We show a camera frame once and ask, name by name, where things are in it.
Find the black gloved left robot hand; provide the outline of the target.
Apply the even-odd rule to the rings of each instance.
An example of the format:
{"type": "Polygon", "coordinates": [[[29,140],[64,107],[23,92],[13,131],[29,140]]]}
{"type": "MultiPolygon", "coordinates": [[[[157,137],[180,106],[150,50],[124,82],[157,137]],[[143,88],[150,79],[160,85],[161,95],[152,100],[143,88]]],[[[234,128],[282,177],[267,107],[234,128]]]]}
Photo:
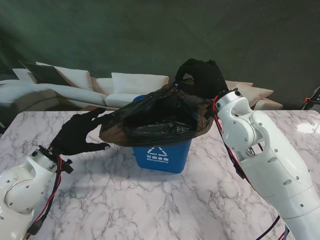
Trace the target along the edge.
{"type": "Polygon", "coordinates": [[[104,108],[75,114],[62,125],[60,131],[49,145],[49,149],[58,155],[73,156],[87,152],[97,152],[110,148],[108,143],[89,143],[87,135],[102,124],[104,108]]]}

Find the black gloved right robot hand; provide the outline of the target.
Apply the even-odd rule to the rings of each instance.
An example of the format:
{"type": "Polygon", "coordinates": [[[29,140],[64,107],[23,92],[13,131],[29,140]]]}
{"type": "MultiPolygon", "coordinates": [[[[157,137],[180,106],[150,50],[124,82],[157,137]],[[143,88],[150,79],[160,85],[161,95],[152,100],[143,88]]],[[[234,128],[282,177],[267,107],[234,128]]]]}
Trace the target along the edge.
{"type": "Polygon", "coordinates": [[[204,99],[214,99],[228,91],[226,81],[215,61],[188,59],[178,69],[175,82],[179,90],[204,99]]]}

